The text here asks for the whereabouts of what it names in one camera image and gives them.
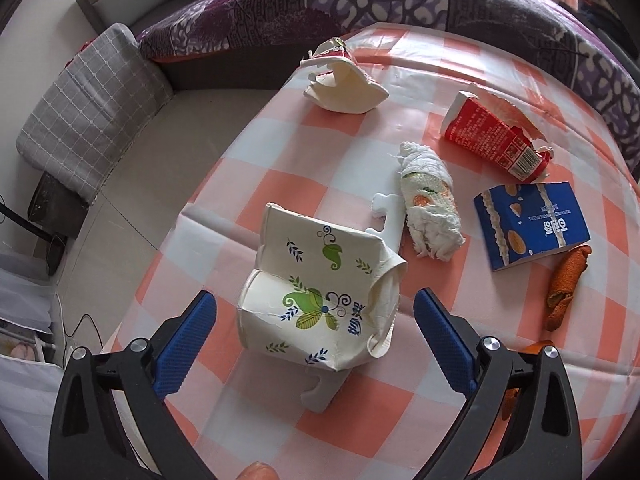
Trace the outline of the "operator thumb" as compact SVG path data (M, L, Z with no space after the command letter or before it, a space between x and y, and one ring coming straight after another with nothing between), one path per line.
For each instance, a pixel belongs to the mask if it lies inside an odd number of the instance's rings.
M255 462L244 468L236 480L279 480L279 476L268 464Z

